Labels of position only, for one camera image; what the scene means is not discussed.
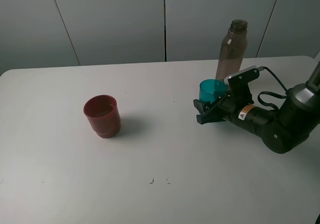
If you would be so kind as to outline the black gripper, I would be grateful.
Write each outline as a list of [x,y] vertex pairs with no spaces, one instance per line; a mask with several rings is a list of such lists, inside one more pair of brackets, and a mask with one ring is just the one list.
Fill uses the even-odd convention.
[[[241,100],[235,101],[231,96],[220,96],[214,102],[201,101],[198,99],[193,100],[193,105],[198,111],[196,120],[199,124],[215,123],[228,121],[233,124],[239,124],[240,122],[249,124],[250,120],[241,120],[239,114],[241,110],[249,105],[249,102]],[[217,110],[209,111],[213,107],[217,106]]]

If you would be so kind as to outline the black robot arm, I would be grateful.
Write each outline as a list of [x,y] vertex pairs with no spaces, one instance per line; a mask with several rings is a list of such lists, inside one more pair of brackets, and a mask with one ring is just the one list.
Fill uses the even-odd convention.
[[285,95],[263,91],[284,100],[281,107],[258,98],[270,110],[254,106],[248,83],[259,78],[267,67],[251,66],[225,78],[230,90],[214,102],[195,99],[199,124],[228,121],[258,137],[273,152],[284,154],[304,142],[320,123],[320,67],[316,66],[306,83],[285,89]]

